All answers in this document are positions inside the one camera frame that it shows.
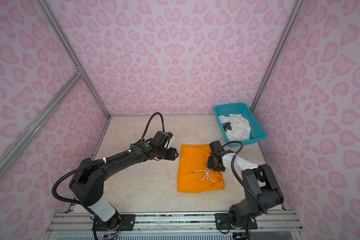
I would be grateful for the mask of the orange shorts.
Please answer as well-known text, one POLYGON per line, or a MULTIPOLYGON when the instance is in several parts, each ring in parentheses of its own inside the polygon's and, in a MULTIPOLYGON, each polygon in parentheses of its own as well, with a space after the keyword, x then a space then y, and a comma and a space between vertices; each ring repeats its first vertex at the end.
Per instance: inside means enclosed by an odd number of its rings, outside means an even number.
POLYGON ((210 155, 209 145, 182 145, 178 171, 179 193, 198 194, 225 189, 223 173, 207 168, 210 155))

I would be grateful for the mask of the white patterned garment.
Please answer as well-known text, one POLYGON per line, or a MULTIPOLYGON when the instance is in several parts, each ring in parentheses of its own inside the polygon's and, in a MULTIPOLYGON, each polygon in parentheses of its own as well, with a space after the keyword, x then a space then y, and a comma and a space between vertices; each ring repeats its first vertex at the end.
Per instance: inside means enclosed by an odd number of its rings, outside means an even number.
POLYGON ((228 142, 247 141, 250 139, 251 126, 247 119, 240 114, 230 114, 229 116, 220 115, 218 119, 223 127, 228 142))

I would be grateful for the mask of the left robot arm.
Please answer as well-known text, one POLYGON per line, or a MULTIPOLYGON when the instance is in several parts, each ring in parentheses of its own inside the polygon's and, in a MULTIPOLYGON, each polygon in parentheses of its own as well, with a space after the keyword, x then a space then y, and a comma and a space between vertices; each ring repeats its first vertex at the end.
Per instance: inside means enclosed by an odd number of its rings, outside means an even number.
POLYGON ((175 148, 141 142, 102 160, 83 160, 78 171, 73 174, 69 187, 79 204, 93 215, 92 230, 118 231, 122 228, 119 212, 104 195, 104 184, 108 178, 135 164, 148 160, 174 161, 178 156, 175 148))

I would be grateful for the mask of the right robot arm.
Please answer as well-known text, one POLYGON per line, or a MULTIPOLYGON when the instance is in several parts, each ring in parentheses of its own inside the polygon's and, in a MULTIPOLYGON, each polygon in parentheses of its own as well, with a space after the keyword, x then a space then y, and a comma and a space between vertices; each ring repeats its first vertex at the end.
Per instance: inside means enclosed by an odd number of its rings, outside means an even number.
POLYGON ((251 163, 233 151, 211 153, 207 170, 223 172, 226 169, 232 171, 245 191, 245 198, 232 205, 228 212, 232 228, 249 227, 255 222, 255 217, 266 215, 269 209, 284 202, 284 195, 269 165, 251 163))

